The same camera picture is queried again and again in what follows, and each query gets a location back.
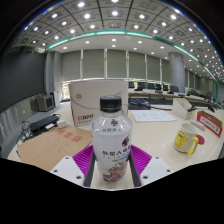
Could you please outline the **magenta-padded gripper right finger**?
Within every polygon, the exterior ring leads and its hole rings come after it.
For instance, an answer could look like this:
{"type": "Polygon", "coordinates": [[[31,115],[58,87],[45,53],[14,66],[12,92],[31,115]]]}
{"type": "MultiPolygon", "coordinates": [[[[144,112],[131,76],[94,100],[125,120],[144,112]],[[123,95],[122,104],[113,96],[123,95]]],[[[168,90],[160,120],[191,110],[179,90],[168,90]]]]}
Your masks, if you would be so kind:
{"type": "Polygon", "coordinates": [[[161,157],[153,157],[132,145],[129,155],[132,180],[135,187],[142,187],[173,173],[161,157]]]}

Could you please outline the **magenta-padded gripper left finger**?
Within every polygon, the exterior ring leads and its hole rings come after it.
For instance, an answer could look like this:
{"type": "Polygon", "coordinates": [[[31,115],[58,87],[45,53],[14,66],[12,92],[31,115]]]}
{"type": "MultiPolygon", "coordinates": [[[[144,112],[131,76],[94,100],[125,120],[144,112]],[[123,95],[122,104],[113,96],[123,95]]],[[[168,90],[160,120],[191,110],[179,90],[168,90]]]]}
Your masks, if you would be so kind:
{"type": "Polygon", "coordinates": [[[64,156],[51,173],[82,187],[92,182],[95,164],[93,146],[90,145],[74,156],[64,156]]]}

